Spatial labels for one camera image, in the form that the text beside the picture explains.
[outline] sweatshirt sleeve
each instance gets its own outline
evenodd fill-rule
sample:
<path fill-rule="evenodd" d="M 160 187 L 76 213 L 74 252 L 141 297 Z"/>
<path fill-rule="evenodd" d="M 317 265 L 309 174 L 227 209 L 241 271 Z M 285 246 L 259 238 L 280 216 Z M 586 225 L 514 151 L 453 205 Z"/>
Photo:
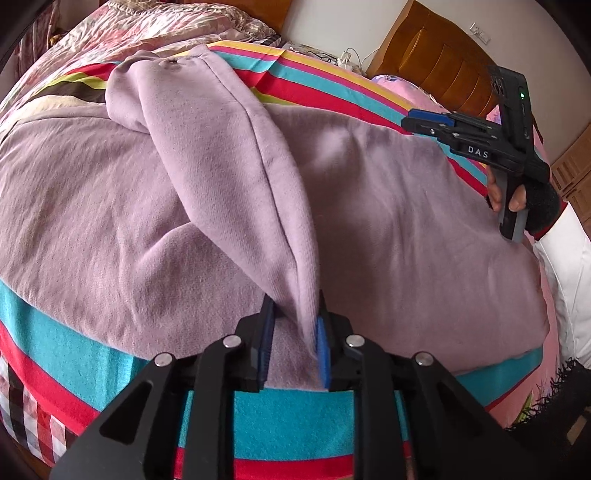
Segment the sweatshirt sleeve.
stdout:
<path fill-rule="evenodd" d="M 591 242 L 570 204 L 534 252 L 554 298 L 561 360 L 591 368 Z"/>

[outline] plaid fabric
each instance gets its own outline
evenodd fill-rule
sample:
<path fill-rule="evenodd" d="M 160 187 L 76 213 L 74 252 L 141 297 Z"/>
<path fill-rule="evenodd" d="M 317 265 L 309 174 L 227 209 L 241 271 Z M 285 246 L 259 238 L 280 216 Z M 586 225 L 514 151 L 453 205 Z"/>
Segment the plaid fabric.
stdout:
<path fill-rule="evenodd" d="M 40 407 L 1 353 L 0 419 L 12 438 L 49 466 L 54 466 L 76 439 Z"/>

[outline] wall outlet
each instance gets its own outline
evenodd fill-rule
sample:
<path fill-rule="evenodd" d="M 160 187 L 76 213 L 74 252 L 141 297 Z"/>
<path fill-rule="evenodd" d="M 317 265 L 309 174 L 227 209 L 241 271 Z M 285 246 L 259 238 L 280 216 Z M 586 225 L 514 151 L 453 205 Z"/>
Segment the wall outlet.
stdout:
<path fill-rule="evenodd" d="M 486 33 L 486 32 L 484 32 L 484 31 L 481 31 L 481 32 L 480 32 L 480 33 L 477 35 L 477 37 L 480 39 L 480 41 L 481 41 L 482 43 L 484 43 L 484 45 L 488 45 L 488 42 L 490 42 L 490 41 L 491 41 L 491 37 L 489 36 L 489 34 L 488 34 L 488 33 Z"/>
<path fill-rule="evenodd" d="M 476 22 L 474 22 L 470 26 L 470 31 L 474 34 L 476 38 L 478 38 L 478 40 L 484 43 L 484 45 L 488 45 L 488 42 L 491 41 L 491 36 L 488 33 L 486 33 L 483 29 L 481 29 L 478 25 L 476 25 Z"/>
<path fill-rule="evenodd" d="M 470 31 L 472 33 L 474 33 L 474 35 L 479 35 L 482 32 L 482 29 L 476 25 L 476 22 L 474 22 L 471 26 L 470 26 Z"/>

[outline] pink bedding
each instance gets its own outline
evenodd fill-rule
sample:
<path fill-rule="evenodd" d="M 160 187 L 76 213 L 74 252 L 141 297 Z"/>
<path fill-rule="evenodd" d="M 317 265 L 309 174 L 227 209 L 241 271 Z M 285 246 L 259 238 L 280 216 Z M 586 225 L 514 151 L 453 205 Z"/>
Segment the pink bedding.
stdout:
<path fill-rule="evenodd" d="M 161 56 L 219 40 L 275 35 L 262 21 L 228 5 L 110 0 L 49 49 L 0 103 L 0 124 L 48 82 L 74 68 L 123 61 L 138 50 Z"/>

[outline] wooden cabinet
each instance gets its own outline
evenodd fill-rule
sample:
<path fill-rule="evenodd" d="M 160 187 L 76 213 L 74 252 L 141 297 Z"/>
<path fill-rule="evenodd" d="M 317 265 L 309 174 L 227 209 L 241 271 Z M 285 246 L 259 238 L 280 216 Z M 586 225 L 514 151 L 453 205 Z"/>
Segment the wooden cabinet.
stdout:
<path fill-rule="evenodd" d="M 591 124 L 552 165 L 552 181 L 591 233 Z"/>

